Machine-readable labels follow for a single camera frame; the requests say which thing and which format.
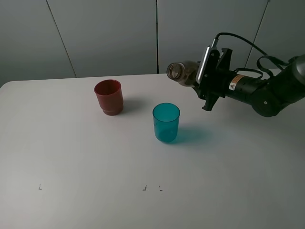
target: plastic cup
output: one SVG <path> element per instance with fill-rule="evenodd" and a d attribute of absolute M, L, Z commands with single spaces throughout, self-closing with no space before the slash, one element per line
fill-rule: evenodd
<path fill-rule="evenodd" d="M 123 110 L 122 86 L 117 80 L 99 82 L 94 92 L 106 115 L 118 115 Z"/>
<path fill-rule="evenodd" d="M 154 134 L 161 142 L 171 142 L 177 137 L 180 110 L 174 104 L 157 105 L 153 111 Z"/>

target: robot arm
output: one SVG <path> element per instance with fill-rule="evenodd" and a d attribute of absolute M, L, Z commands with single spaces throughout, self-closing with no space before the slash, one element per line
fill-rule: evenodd
<path fill-rule="evenodd" d="M 252 78 L 230 71 L 232 50 L 222 49 L 221 55 L 216 48 L 217 41 L 218 37 L 206 49 L 192 85 L 198 97 L 206 101 L 204 110 L 211 111 L 219 97 L 228 96 L 251 105 L 262 116 L 271 117 L 305 97 L 305 55 L 293 59 L 285 69 L 275 63 L 282 71 L 277 76 L 271 75 L 268 80 L 262 80 L 261 77 Z M 272 74 L 261 65 L 259 67 Z"/>

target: warning label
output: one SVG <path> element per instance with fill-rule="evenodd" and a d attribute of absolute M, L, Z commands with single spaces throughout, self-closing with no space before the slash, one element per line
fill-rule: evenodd
<path fill-rule="evenodd" d="M 236 77 L 234 77 L 232 79 L 232 81 L 230 82 L 230 85 L 229 85 L 229 89 L 234 91 L 235 90 L 235 87 L 236 87 L 236 84 L 238 83 L 238 81 L 240 81 L 241 78 L 243 78 L 244 75 L 237 75 Z"/>

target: white table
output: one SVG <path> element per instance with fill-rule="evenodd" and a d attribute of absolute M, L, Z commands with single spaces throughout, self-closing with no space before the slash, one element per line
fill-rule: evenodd
<path fill-rule="evenodd" d="M 117 76 L 125 110 L 106 116 L 93 88 L 108 78 L 0 88 L 1 229 L 305 228 L 305 100 L 206 112 L 164 74 Z M 163 102 L 181 110 L 174 144 L 154 136 Z"/>

